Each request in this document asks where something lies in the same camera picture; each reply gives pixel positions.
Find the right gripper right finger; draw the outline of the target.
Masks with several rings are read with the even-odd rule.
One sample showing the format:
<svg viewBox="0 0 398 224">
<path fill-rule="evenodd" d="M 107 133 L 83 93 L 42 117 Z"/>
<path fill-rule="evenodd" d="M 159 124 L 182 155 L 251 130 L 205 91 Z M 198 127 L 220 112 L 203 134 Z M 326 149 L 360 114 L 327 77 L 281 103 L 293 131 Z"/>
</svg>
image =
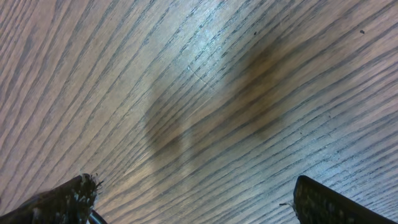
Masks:
<svg viewBox="0 0 398 224">
<path fill-rule="evenodd" d="M 290 206 L 301 224 L 397 224 L 311 179 L 297 178 Z"/>
</svg>

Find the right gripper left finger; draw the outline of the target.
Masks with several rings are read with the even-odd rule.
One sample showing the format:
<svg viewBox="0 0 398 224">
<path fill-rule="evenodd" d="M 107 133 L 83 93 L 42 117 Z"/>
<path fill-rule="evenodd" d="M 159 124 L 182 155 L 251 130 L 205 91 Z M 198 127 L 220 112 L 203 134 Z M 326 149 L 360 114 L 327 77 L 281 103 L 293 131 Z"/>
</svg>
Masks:
<svg viewBox="0 0 398 224">
<path fill-rule="evenodd" d="M 13 211 L 1 216 L 1 223 L 99 223 L 95 211 L 101 182 L 97 176 L 80 174 L 58 187 L 33 195 Z"/>
</svg>

